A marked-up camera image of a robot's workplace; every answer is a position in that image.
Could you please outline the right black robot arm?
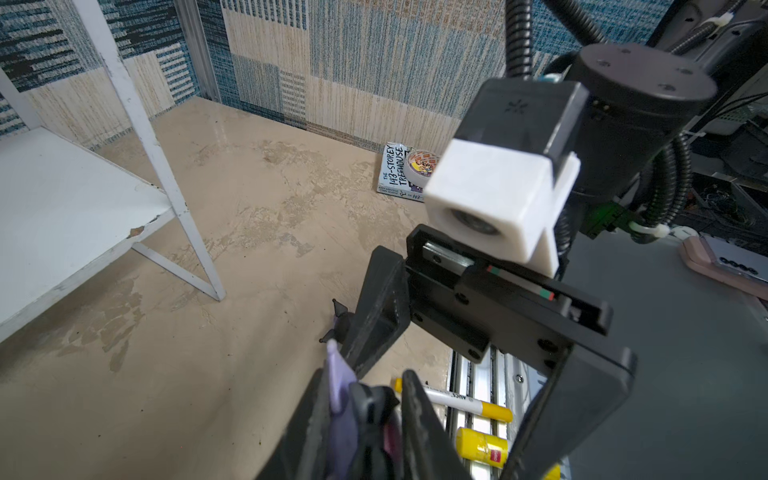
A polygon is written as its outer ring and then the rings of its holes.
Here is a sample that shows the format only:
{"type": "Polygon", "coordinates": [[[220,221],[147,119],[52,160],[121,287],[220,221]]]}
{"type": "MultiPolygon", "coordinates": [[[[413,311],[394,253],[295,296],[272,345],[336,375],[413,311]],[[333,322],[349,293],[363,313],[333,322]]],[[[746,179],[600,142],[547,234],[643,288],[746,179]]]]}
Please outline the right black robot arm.
{"type": "Polygon", "coordinates": [[[682,200],[684,128],[718,94],[703,62],[609,43],[573,1],[549,10],[579,40],[557,82],[532,68],[532,9],[503,10],[504,70],[479,88],[428,181],[428,221],[404,253],[371,254],[340,356],[314,379],[329,458],[314,476],[465,479],[419,376],[363,382],[410,327],[467,360],[491,349],[544,376],[501,469],[541,479],[629,398],[638,358],[625,334],[652,290],[615,250],[574,243],[616,224],[659,239],[682,200]]]}

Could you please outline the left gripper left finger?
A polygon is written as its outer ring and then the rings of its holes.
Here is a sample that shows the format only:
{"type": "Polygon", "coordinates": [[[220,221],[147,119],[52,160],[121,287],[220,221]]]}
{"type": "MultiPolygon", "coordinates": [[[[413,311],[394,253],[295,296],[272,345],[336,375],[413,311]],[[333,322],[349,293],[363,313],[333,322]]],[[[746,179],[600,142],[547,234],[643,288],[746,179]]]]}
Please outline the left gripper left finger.
{"type": "Polygon", "coordinates": [[[326,479],[331,410],[328,373],[317,369],[256,479],[326,479]]]}

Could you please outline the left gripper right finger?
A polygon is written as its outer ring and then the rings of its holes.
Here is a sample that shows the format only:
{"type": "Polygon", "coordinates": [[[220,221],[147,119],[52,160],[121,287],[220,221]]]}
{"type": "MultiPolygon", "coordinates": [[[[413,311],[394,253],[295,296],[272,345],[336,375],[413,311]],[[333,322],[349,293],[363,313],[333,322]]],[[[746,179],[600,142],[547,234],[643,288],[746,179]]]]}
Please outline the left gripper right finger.
{"type": "Polygon", "coordinates": [[[401,380],[404,478],[471,480],[417,374],[405,370],[401,380]]]}

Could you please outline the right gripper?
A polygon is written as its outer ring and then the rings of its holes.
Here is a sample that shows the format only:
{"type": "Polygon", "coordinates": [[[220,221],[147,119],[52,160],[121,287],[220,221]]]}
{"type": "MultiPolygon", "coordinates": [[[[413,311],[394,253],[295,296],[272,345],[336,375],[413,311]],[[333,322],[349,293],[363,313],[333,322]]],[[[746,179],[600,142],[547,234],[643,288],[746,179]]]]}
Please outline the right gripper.
{"type": "Polygon", "coordinates": [[[406,331],[410,309],[418,326],[473,362],[494,346],[535,368],[555,365],[523,417],[503,479],[544,478],[632,391],[637,355],[621,347],[614,358],[607,302],[426,225],[408,236],[406,265],[383,246],[371,254],[342,341],[357,378],[406,331]]]}

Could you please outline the purple-eared black figure toy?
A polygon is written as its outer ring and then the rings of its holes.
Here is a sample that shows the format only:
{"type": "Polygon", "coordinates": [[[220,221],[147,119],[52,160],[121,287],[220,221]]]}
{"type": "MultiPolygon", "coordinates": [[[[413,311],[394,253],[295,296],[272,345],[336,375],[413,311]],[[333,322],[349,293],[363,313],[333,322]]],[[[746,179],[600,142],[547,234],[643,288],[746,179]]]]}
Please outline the purple-eared black figure toy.
{"type": "Polygon", "coordinates": [[[358,381],[341,354],[353,314],[333,302],[333,326],[320,338],[326,347],[330,427],[329,479],[400,479],[400,432],[394,391],[358,381]]]}

